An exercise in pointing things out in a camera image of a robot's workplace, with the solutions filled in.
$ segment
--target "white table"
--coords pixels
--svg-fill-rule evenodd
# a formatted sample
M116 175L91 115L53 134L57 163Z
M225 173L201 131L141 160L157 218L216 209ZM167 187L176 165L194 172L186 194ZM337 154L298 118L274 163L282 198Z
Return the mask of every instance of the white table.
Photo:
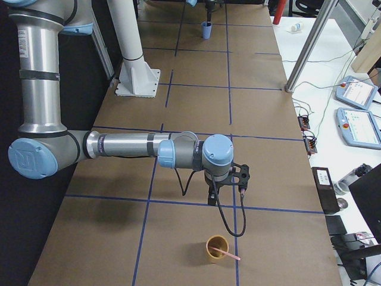
M303 22L304 28L301 33L290 33L291 26L297 22ZM295 61L301 52L305 40L314 24L313 18L289 18L282 17L280 24L274 26L280 54L282 56L283 66L286 76L289 77L295 65ZM311 106L313 114L310 115L311 130L317 135L317 154L310 158L311 167L327 167L331 179L336 182L343 178L348 172L361 164L369 164L376 167L381 163L381 151L366 148L350 147L344 144L339 133L336 121L335 110L339 107L346 107L335 99L334 89L318 89L318 87L332 86L338 84L338 81L347 75L355 76L359 79L367 79L367 74L355 73L350 66L355 54L352 47L341 32L334 19L330 19L323 30L309 61L327 61L336 57L341 57L329 62L307 63L301 77L296 84L293 98L308 103ZM381 101L379 94L375 100ZM308 108L308 105L301 103L301 106ZM327 107L324 119L318 128L324 109ZM370 110L373 114L381 116L381 105L372 103ZM377 124L381 126L381 120L376 118ZM348 202L347 209L339 212L348 233L366 231L370 232L361 213L359 212L351 194L342 196ZM341 272L343 285L349 285L349 278L344 268L339 268Z

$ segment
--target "red object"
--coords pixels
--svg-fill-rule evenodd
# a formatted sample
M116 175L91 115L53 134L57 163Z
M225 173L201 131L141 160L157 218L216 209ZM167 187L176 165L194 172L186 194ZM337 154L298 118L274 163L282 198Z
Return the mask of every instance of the red object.
M280 22L280 18L282 18L283 11L285 10L287 0L280 0L278 3L278 7L276 8L275 16L274 16L274 25L278 25Z

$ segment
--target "clear plastic bottle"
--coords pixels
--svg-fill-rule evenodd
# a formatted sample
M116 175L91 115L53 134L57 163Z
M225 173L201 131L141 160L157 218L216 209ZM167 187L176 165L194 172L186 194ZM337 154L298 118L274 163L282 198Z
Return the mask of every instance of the clear plastic bottle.
M345 195L349 192L349 185L355 182L359 177L364 176L371 171L372 167L362 164L360 167L350 171L344 178L333 184L336 195Z
M298 31L302 30L303 27L304 27L303 22L297 22L296 24L291 26L291 32L293 32L293 33L298 32Z

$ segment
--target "yellow cup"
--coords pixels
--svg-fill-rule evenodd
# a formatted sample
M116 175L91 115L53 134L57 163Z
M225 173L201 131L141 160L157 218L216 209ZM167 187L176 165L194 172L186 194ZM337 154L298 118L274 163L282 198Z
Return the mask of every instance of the yellow cup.
M223 237L222 235L213 235L212 237L209 237L206 243L206 249L208 260L210 263L217 263L226 255L209 247L215 247L220 250L229 252L229 243L227 242L225 237Z

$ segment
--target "light blue cap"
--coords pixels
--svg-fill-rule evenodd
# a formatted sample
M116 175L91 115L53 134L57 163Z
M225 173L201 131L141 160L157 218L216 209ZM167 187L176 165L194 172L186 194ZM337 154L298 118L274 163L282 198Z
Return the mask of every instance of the light blue cap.
M35 3L37 0L3 0L3 1L12 7L25 7Z
M233 161L233 143L221 134L208 137L202 146L204 157L215 166L226 166Z
M173 140L163 140L160 142L157 158L161 167L174 168L176 164L176 153Z
M93 32L93 23L80 26L65 26L61 34L72 36L87 36Z
M43 143L29 138L15 140L8 149L12 167L29 179L43 179L58 170L57 159Z
M196 6L197 0L186 0L188 4L190 4L192 7Z

